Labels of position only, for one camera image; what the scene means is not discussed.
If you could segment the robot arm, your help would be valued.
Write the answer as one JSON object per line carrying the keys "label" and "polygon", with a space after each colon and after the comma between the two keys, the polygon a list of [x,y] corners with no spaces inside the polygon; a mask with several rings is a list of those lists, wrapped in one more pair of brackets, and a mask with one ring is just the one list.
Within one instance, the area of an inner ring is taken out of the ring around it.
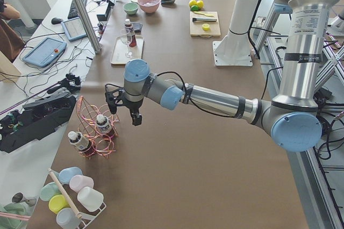
{"label": "robot arm", "polygon": [[262,128],[287,151],[306,151],[319,142],[323,133],[314,94],[318,91],[316,82],[329,10],[338,1],[274,1],[276,11],[291,14],[291,23],[279,91],[269,101],[226,94],[182,79],[164,80],[161,74],[151,72],[146,61],[133,59],[125,65],[124,85],[105,92],[109,110],[116,113],[118,107],[127,107],[137,126],[142,122],[139,109],[144,98],[169,110],[178,103],[191,104],[215,116],[244,119]]}

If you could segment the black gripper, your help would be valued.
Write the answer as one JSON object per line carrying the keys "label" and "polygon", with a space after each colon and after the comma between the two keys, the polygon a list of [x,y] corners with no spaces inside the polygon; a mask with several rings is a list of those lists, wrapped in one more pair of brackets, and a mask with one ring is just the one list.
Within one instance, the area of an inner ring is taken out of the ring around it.
{"label": "black gripper", "polygon": [[141,95],[131,95],[125,91],[124,87],[114,84],[105,84],[105,100],[108,104],[111,114],[117,113],[117,107],[125,106],[129,109],[132,125],[139,126],[142,124],[142,115],[139,108],[143,104],[143,97]]}

